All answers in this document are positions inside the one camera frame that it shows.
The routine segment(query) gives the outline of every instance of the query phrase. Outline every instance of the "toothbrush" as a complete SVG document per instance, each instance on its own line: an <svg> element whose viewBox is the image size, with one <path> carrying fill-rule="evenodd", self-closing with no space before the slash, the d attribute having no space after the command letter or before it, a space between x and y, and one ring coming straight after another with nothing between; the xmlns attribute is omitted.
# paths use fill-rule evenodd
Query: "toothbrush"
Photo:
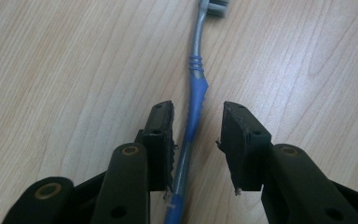
<svg viewBox="0 0 358 224"><path fill-rule="evenodd" d="M205 79L200 55L203 24L207 14L224 17L227 12L227 6L228 0L200 0L199 2L199 15L195 24L193 46L189 57L190 104L186 132L173 180L173 196L168 204L165 217L166 224L180 223L182 218L192 145L200 121L202 102L208 89L208 82Z"/></svg>

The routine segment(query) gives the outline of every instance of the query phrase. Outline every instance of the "screw hole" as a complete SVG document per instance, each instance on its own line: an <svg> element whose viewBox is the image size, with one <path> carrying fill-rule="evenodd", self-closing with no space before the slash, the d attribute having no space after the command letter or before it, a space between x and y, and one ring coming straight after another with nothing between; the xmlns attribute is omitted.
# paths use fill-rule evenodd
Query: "screw hole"
<svg viewBox="0 0 358 224"><path fill-rule="evenodd" d="M40 187L35 193L34 196L37 200L46 200L54 195L58 194L61 191L61 184L59 183L48 183Z"/></svg>
<svg viewBox="0 0 358 224"><path fill-rule="evenodd" d="M286 155L289 155L289 156L298 156L298 151L295 148L281 147L281 151L286 153Z"/></svg>
<svg viewBox="0 0 358 224"><path fill-rule="evenodd" d="M127 215L127 209L124 206L117 206L110 212L112 218L121 218Z"/></svg>
<svg viewBox="0 0 358 224"><path fill-rule="evenodd" d="M324 212L334 220L340 221L344 219L344 216L335 208L325 208Z"/></svg>
<svg viewBox="0 0 358 224"><path fill-rule="evenodd" d="M121 150L121 153L126 155L126 156L132 156L135 155L139 152L139 148L138 147L124 147Z"/></svg>

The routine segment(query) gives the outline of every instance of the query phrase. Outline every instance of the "wood grain surface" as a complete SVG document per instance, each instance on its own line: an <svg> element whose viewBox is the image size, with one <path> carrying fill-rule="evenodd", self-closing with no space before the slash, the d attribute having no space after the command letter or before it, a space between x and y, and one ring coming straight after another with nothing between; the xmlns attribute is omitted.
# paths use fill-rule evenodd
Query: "wood grain surface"
<svg viewBox="0 0 358 224"><path fill-rule="evenodd" d="M181 142L196 10L197 0L0 1L0 222L37 180L77 185L104 171L154 104L173 101ZM233 0L206 21L202 54L210 89L183 223L268 223L259 193L234 195L214 143L225 101L358 189L358 0ZM164 212L153 193L152 223Z"/></svg>

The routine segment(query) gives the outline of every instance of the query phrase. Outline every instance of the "screw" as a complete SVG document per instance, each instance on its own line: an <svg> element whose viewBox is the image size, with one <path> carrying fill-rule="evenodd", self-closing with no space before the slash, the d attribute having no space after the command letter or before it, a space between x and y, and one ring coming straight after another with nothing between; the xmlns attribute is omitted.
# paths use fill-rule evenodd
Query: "screw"
<svg viewBox="0 0 358 224"><path fill-rule="evenodd" d="M37 189L34 196L38 200L46 200L58 194L61 188L62 186L59 183L48 183Z"/></svg>
<svg viewBox="0 0 358 224"><path fill-rule="evenodd" d="M126 156L132 156L132 155L135 155L139 152L139 148L138 147L124 147L122 150L121 150L121 153L123 155L126 155Z"/></svg>

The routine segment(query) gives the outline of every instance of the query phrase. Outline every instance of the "blue rubber grip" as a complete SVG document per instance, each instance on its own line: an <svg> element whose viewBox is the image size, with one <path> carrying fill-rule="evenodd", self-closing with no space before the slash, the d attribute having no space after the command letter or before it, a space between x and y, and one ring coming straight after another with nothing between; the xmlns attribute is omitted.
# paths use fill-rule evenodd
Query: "blue rubber grip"
<svg viewBox="0 0 358 224"><path fill-rule="evenodd" d="M183 212L183 198L179 194L173 194L171 204L167 209L165 224L179 224Z"/></svg>
<svg viewBox="0 0 358 224"><path fill-rule="evenodd" d="M196 136L199 125L202 103L205 100L205 93L208 90L206 79L190 76L190 105L186 125L185 140L192 143Z"/></svg>

